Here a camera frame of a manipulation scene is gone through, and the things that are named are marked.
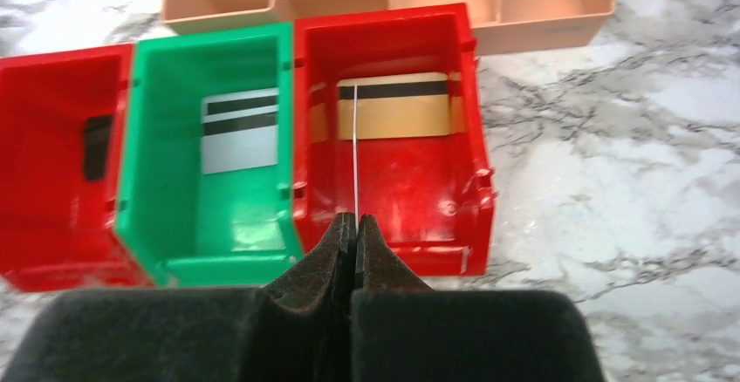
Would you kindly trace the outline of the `green plastic bin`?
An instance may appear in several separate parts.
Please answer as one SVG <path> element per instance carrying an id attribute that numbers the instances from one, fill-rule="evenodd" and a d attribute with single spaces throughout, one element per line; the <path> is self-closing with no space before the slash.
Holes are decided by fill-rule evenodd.
<path id="1" fill-rule="evenodd" d="M 267 284 L 292 220 L 293 27 L 135 46 L 115 231 L 160 287 Z"/>

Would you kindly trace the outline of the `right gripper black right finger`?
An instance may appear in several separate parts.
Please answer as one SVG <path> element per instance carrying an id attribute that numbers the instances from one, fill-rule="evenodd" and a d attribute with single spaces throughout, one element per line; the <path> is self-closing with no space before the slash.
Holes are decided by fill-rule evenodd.
<path id="1" fill-rule="evenodd" d="M 586 320 L 549 290 L 434 290 L 359 223 L 354 381 L 601 381 Z"/>

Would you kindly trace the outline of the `gold card in bin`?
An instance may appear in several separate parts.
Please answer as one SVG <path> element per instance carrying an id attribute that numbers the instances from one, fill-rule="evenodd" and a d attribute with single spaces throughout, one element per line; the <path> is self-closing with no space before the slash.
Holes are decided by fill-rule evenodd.
<path id="1" fill-rule="evenodd" d="M 457 72 L 348 78 L 309 110 L 310 142 L 446 136 L 466 127 Z"/>

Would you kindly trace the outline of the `red plastic bin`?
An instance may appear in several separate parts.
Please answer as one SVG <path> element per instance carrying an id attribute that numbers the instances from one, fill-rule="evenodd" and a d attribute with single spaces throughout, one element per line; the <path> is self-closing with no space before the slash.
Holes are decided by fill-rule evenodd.
<path id="1" fill-rule="evenodd" d="M 476 38 L 463 3 L 301 18 L 294 24 L 293 207 L 305 251 L 339 213 L 372 215 L 420 276 L 480 276 L 496 191 L 482 128 Z M 457 72 L 467 129 L 311 143 L 309 110 L 340 80 Z"/>
<path id="2" fill-rule="evenodd" d="M 147 287 L 114 234 L 131 44 L 1 61 L 1 275 L 17 290 Z M 106 176 L 85 181 L 86 119 L 113 115 Z"/>

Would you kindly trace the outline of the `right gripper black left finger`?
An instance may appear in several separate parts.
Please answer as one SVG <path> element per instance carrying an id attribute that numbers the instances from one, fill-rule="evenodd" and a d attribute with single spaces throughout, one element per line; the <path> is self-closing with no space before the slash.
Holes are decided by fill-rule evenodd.
<path id="1" fill-rule="evenodd" d="M 25 333 L 5 381 L 347 381 L 356 224 L 262 287 L 74 290 Z"/>

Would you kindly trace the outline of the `right red plastic bin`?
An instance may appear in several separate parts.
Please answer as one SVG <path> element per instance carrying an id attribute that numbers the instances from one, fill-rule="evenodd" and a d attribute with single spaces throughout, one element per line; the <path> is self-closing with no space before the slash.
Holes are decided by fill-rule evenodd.
<path id="1" fill-rule="evenodd" d="M 463 3 L 301 18 L 294 24 L 293 207 L 305 251 L 339 213 L 372 215 L 420 276 L 480 276 L 496 191 L 482 128 L 476 38 Z M 467 129 L 311 143 L 309 110 L 340 80 L 457 72 Z"/>

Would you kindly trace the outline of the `black card in bin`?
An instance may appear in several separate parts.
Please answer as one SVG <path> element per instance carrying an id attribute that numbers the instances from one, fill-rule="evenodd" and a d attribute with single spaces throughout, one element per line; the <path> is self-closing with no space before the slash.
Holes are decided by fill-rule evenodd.
<path id="1" fill-rule="evenodd" d="M 112 128 L 112 114 L 86 119 L 82 133 L 85 181 L 99 181 L 106 176 Z"/>

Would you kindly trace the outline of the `left red plastic bin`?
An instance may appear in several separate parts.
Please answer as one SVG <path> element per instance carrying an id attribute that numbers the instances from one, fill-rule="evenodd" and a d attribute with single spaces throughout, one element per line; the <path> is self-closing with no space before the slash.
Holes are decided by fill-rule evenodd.
<path id="1" fill-rule="evenodd" d="M 17 290 L 147 287 L 114 234 L 131 44 L 1 61 L 1 275 Z M 113 115 L 106 176 L 85 181 L 86 119 Z"/>

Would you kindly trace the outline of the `silver striped card in bin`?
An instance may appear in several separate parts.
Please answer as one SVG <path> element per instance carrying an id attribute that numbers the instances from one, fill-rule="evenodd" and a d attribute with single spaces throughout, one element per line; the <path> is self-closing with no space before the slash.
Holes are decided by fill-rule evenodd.
<path id="1" fill-rule="evenodd" d="M 278 163 L 276 87 L 207 96 L 202 100 L 201 166 L 220 174 Z"/>

